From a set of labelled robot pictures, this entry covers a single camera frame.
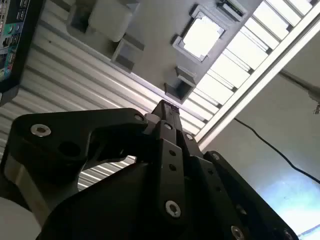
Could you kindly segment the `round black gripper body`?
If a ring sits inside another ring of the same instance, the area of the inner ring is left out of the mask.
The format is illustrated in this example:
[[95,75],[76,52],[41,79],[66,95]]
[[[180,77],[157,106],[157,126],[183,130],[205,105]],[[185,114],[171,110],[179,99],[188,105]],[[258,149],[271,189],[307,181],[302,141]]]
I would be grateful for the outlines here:
[[218,215],[180,163],[135,163],[66,199],[40,240],[221,240]]

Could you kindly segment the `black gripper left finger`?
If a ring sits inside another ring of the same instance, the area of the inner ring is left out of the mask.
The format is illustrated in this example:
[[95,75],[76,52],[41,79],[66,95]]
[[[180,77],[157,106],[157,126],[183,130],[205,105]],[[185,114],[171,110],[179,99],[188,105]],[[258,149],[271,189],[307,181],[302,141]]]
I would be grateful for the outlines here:
[[0,162],[2,198],[35,213],[40,222],[60,203],[79,196],[84,170],[135,156],[136,163],[85,190],[93,194],[123,188],[119,178],[151,168],[158,198],[174,198],[166,184],[183,183],[182,131],[179,110],[165,101],[154,110],[155,121],[133,108],[26,114],[16,118]]

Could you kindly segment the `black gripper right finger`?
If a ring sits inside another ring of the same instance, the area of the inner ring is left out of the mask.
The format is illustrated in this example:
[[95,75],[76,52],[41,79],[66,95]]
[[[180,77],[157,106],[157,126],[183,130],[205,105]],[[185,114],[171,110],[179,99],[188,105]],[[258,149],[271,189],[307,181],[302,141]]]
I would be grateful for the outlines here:
[[296,240],[298,236],[216,151],[202,153],[172,106],[195,240]]

